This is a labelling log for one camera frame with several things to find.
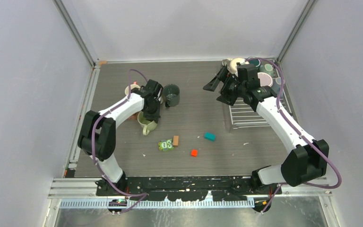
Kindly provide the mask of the light green cream mug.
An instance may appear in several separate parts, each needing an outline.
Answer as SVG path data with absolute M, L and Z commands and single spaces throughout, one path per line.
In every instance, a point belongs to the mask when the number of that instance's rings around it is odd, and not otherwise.
M 157 122 L 147 120 L 143 112 L 139 112 L 137 116 L 137 121 L 142 128 L 142 133 L 144 136 L 147 136 L 150 132 L 154 131 L 157 127 Z

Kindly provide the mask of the terracotta small cup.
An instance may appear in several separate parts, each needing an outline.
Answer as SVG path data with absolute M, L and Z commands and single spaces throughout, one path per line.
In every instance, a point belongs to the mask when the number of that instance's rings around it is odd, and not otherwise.
M 136 120 L 138 118 L 138 114 L 139 112 L 133 114 L 132 116 L 129 117 L 129 120 Z

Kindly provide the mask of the dark grey mug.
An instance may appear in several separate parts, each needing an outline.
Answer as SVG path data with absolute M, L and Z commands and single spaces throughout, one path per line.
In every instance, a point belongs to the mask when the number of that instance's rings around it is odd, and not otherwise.
M 180 89 L 175 84 L 168 84 L 163 89 L 165 107 L 177 106 L 180 102 Z

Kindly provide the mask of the lilac pink mug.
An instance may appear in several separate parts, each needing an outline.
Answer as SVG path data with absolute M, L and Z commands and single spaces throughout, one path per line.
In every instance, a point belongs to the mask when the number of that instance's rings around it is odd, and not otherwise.
M 268 73 L 258 72 L 257 75 L 258 75 L 261 87 L 264 87 L 264 86 L 271 87 L 273 85 L 273 78 Z

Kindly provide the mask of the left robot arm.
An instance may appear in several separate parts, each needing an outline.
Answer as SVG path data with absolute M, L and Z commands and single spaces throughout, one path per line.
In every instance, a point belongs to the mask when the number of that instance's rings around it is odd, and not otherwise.
M 148 80 L 141 88 L 129 88 L 129 93 L 119 102 L 99 112 L 88 111 L 83 119 L 77 145 L 88 154 L 108 183 L 108 190 L 115 196 L 125 195 L 126 174 L 115 155 L 116 130 L 135 113 L 157 123 L 160 118 L 163 86 Z

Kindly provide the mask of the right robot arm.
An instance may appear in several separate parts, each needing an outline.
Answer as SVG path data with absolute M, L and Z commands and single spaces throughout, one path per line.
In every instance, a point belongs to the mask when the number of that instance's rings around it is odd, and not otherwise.
M 251 189 L 263 194 L 274 183 L 286 183 L 292 187 L 324 176 L 329 145 L 325 140 L 316 140 L 303 130 L 288 114 L 277 99 L 277 94 L 269 86 L 262 86 L 257 68 L 251 64 L 238 65 L 232 74 L 223 66 L 216 76 L 203 89 L 215 91 L 219 83 L 220 101 L 233 106 L 242 98 L 253 111 L 259 114 L 282 141 L 288 155 L 283 163 L 266 166 L 251 173 Z

